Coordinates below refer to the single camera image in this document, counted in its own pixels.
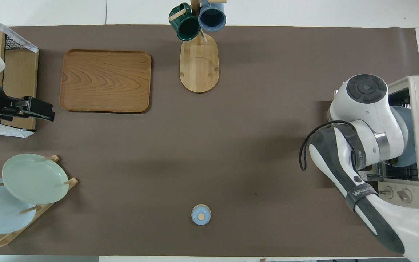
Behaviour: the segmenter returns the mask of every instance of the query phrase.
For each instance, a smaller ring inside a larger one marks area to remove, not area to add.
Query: brown table mat
[[[333,91],[359,73],[419,75],[411,28],[226,27],[220,78],[205,94],[179,79],[169,25],[16,27],[40,48],[38,98],[54,105],[27,139],[0,136],[4,162],[58,154],[80,183],[0,254],[389,256],[309,160],[304,137]],[[59,105],[70,49],[136,50],[153,59],[144,114],[72,113]],[[208,225],[190,218],[199,203]]]

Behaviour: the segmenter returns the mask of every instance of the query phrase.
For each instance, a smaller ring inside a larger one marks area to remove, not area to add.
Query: mug handle
[[[188,3],[181,3],[181,8],[182,7],[185,8],[185,15],[191,15],[192,14],[192,9],[190,8],[190,5]]]

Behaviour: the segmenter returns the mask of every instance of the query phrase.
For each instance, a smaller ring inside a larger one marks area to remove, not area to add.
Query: mug tree stand
[[[208,2],[227,2],[227,0],[208,0]],[[194,16],[200,13],[199,0],[191,0]],[[190,41],[184,41],[180,55],[180,78],[182,84],[194,93],[211,90],[219,80],[218,46],[214,39],[200,33]]]

